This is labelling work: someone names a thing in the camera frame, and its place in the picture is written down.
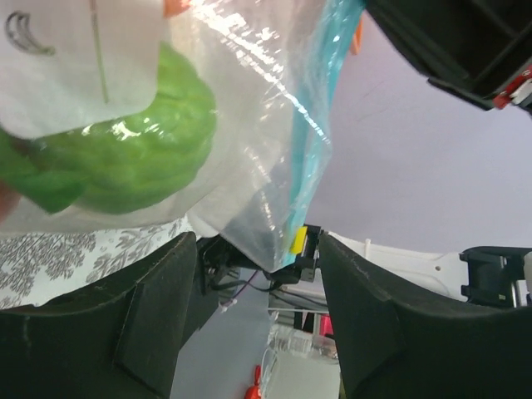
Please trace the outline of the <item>clear zip top bag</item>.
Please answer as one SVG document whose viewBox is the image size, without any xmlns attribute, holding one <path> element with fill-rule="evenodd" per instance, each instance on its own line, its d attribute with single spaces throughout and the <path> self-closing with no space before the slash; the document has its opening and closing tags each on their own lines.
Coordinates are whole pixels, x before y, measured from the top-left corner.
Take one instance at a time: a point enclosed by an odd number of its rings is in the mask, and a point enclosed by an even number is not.
<svg viewBox="0 0 532 399">
<path fill-rule="evenodd" d="M 288 264 L 363 1 L 4 1 L 4 236 L 187 216 Z"/>
</svg>

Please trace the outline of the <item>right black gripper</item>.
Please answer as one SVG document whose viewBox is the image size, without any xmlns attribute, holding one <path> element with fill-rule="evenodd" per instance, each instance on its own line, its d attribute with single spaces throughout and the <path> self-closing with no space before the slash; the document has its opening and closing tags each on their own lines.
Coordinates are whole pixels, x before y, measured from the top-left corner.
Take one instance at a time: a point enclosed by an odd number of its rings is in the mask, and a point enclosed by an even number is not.
<svg viewBox="0 0 532 399">
<path fill-rule="evenodd" d="M 531 108 L 529 1 L 368 1 L 391 44 L 428 82 L 485 111 Z"/>
</svg>

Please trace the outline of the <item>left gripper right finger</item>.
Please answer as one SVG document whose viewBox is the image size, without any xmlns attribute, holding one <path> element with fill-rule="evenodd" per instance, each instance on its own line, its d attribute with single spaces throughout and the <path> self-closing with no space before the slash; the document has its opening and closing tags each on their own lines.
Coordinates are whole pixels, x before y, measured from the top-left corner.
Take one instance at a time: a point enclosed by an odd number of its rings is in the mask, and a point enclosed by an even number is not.
<svg viewBox="0 0 532 399">
<path fill-rule="evenodd" d="M 525 249 L 459 256 L 464 301 L 366 260 L 330 234 L 319 267 L 350 398 L 528 398 L 531 306 L 520 299 Z"/>
</svg>

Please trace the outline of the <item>large green custard apple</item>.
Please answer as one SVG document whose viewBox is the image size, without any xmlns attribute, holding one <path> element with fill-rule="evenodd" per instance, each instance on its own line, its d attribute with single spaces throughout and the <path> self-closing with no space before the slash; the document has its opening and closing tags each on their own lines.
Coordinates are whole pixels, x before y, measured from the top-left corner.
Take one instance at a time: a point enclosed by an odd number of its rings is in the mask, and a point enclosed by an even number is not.
<svg viewBox="0 0 532 399">
<path fill-rule="evenodd" d="M 33 140 L 3 131 L 1 181 L 49 214 L 151 207 L 196 178 L 212 149 L 215 108 L 192 63 L 164 42 L 145 110 Z"/>
</svg>

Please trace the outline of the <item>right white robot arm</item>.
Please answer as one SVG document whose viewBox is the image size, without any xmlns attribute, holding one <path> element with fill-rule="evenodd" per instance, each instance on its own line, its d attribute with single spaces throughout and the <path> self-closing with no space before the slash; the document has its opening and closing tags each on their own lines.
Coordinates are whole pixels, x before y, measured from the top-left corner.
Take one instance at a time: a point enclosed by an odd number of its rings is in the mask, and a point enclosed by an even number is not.
<svg viewBox="0 0 532 399">
<path fill-rule="evenodd" d="M 330 112 L 332 157 L 308 211 L 367 259 L 461 297 L 475 246 L 531 244 L 531 119 L 431 87 L 363 18 Z"/>
</svg>

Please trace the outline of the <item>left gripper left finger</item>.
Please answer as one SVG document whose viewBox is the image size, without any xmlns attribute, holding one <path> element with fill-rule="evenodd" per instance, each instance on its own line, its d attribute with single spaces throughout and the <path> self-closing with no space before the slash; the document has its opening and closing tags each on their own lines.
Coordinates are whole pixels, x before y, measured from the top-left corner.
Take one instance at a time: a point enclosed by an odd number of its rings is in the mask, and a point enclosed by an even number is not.
<svg viewBox="0 0 532 399">
<path fill-rule="evenodd" d="M 41 307 L 2 311 L 2 397 L 167 398 L 195 267 L 185 233 Z"/>
</svg>

